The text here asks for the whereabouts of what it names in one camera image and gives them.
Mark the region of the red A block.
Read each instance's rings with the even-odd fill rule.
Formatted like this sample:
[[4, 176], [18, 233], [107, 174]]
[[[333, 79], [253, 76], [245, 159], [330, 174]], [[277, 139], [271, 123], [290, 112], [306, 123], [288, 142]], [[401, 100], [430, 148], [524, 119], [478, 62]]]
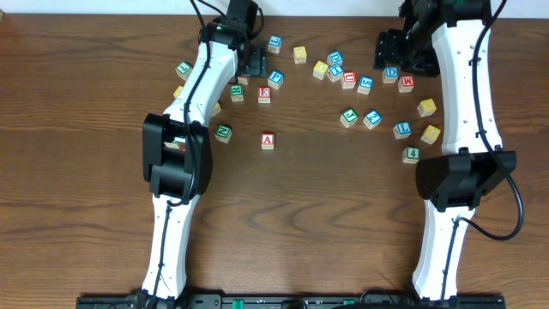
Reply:
[[263, 150], [272, 150], [275, 148], [275, 134], [272, 132], [262, 133], [261, 147]]

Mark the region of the red I block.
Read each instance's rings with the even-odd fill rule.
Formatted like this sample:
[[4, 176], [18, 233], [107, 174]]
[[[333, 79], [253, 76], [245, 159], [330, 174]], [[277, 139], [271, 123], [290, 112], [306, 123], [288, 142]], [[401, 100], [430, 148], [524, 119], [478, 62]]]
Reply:
[[249, 84], [249, 78], [247, 76], [239, 76], [238, 77], [238, 83], [242, 85], [248, 85]]

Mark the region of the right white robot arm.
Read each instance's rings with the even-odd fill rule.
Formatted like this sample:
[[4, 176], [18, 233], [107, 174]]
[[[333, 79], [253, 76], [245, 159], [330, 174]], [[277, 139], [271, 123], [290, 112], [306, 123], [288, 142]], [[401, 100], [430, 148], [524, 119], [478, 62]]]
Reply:
[[419, 160], [415, 180], [425, 203], [419, 261], [412, 276], [421, 305], [457, 307], [456, 275], [462, 244], [480, 200], [507, 181], [518, 218], [505, 241], [521, 230], [524, 206], [511, 174], [516, 153], [503, 149], [492, 109], [488, 66], [489, 35], [500, 12], [488, 1], [406, 0], [399, 9], [402, 29], [379, 34], [374, 66], [390, 64], [404, 73], [440, 77], [443, 90], [442, 153]]

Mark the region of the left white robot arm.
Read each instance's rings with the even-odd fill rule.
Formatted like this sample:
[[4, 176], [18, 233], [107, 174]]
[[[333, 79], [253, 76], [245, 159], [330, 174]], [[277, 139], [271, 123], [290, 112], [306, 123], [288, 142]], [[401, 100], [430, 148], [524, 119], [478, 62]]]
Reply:
[[184, 293], [192, 214], [213, 170], [208, 125], [228, 83], [266, 75], [266, 52], [251, 43], [263, 20], [254, 1], [231, 0], [225, 13], [202, 22], [181, 92], [161, 115], [144, 120], [143, 178], [152, 194], [154, 234], [138, 308], [173, 308]]

